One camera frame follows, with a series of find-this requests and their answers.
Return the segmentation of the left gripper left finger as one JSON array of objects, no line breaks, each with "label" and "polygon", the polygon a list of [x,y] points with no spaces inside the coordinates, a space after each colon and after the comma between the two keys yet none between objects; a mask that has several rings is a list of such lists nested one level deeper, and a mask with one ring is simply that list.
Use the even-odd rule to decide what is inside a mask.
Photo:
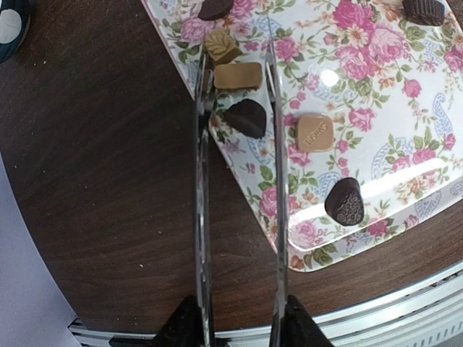
[{"label": "left gripper left finger", "polygon": [[213,346],[213,310],[186,296],[156,334],[152,346]]}]

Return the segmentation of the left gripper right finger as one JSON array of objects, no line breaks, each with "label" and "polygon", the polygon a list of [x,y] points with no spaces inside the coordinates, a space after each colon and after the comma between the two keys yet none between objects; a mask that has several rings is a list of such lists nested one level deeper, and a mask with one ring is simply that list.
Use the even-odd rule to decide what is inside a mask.
[{"label": "left gripper right finger", "polygon": [[288,295],[284,321],[275,312],[271,326],[271,346],[331,346],[296,296]]}]

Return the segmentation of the metal serving tongs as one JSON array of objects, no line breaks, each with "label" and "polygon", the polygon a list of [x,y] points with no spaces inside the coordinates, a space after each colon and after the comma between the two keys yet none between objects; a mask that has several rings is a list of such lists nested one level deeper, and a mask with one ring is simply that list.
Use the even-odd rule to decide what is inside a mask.
[{"label": "metal serving tongs", "polygon": [[[276,219],[277,219],[277,289],[271,324],[270,346],[283,346],[285,307],[287,302],[288,265],[288,197],[289,185],[286,169],[287,150],[285,144],[284,116],[281,104],[281,78],[276,69],[274,30],[271,18],[267,17],[267,53],[265,74],[267,94],[273,114],[276,167]],[[211,246],[209,224],[208,184],[208,123],[213,112],[216,90],[213,78],[203,86],[206,63],[205,50],[201,51],[195,86],[195,110],[193,112],[194,139],[194,254],[196,300],[199,313],[199,345],[215,346],[216,336],[213,322],[213,291],[211,272]]]}]

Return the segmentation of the floral pink tray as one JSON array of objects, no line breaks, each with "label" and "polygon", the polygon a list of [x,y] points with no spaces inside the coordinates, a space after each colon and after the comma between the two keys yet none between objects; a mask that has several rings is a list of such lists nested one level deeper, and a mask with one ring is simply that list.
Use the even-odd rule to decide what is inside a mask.
[{"label": "floral pink tray", "polygon": [[145,1],[193,92],[205,36],[238,62],[273,38],[288,154],[289,267],[312,272],[371,249],[462,198],[462,29],[411,22],[401,1]]}]

